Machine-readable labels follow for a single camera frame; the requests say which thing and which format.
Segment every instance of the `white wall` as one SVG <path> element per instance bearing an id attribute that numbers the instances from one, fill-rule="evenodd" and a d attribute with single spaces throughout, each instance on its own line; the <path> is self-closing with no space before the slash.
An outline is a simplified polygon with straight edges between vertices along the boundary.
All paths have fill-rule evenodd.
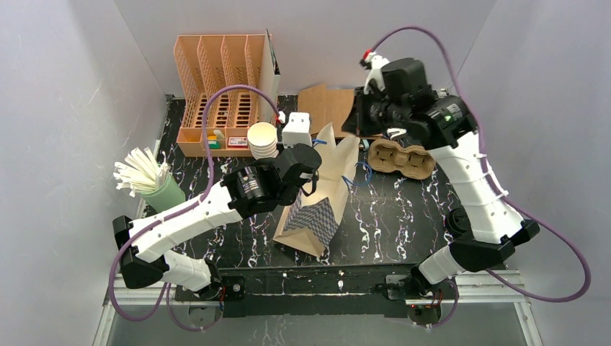
<path id="1" fill-rule="evenodd" d="M 178 35 L 261 34 L 273 43 L 282 79 L 280 93 L 294 94 L 326 82 L 362 85 L 363 53 L 396 27 L 434 30 L 460 66 L 496 0 L 115 0 L 135 41 L 166 94 L 184 95 L 174 62 Z M 420 33 L 389 40 L 380 52 L 391 60 L 413 56 L 427 62 L 429 82 L 449 81 L 434 43 Z"/>
<path id="2" fill-rule="evenodd" d="M 459 77 L 510 197 L 568 234 L 592 266 L 585 297 L 533 302 L 546 345 L 611 338 L 609 13 L 608 1 L 499 0 Z M 512 259 L 539 294 L 565 296 L 583 280 L 575 256 L 545 230 Z"/>
<path id="3" fill-rule="evenodd" d="M 0 335 L 90 345 L 138 201 L 113 164 L 152 146 L 165 99 L 112 0 L 0 5 Z"/>

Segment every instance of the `stack of paper cups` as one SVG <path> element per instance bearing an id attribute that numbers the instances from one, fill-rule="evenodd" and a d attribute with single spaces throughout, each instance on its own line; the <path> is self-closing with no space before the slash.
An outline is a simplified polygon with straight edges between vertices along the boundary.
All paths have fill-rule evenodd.
<path id="1" fill-rule="evenodd" d="M 276 127 L 270 123 L 256 123 L 246 135 L 252 156 L 255 159 L 278 156 L 278 135 Z"/>

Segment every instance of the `bundle of straws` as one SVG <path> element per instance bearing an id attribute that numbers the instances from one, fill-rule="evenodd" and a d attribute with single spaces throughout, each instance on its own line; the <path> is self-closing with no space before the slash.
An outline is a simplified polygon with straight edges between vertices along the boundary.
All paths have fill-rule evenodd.
<path id="1" fill-rule="evenodd" d="M 142 152 L 139 148 L 132 150 L 125 157 L 124 164 L 115 162 L 115 172 L 112 174 L 117 183 L 117 190 L 131 189 L 130 196 L 136 193 L 151 193 L 157 191 L 169 175 L 169 165 L 164 159 L 163 164 L 157 164 L 153 152 L 145 148 Z"/>

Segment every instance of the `orange plastic organizer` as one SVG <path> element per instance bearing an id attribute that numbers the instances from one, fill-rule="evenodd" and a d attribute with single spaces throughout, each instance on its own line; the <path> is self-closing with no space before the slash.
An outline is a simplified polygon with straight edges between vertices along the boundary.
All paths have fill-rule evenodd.
<path id="1" fill-rule="evenodd" d="M 205 156 L 202 114 L 206 102 L 219 89 L 233 84 L 259 85 L 266 35 L 179 36 L 174 57 L 187 105 L 177 143 L 185 156 Z M 252 156 L 247 148 L 229 148 L 230 137 L 246 137 L 259 121 L 258 95 L 234 90 L 219 97 L 208 113 L 206 132 L 220 130 L 225 140 L 212 156 Z"/>

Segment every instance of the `gray floor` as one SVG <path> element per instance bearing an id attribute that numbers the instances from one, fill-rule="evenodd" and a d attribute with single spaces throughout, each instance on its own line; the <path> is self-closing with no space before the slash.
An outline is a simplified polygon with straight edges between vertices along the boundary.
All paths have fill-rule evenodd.
<path id="1" fill-rule="evenodd" d="M 174 309 L 187 320 L 185 307 Z M 448 324 L 430 332 L 405 323 L 368 315 L 254 316 L 222 319 L 206 332 L 186 332 L 162 306 L 144 322 L 115 318 L 108 345 L 526 345 L 512 303 L 463 303 Z"/>

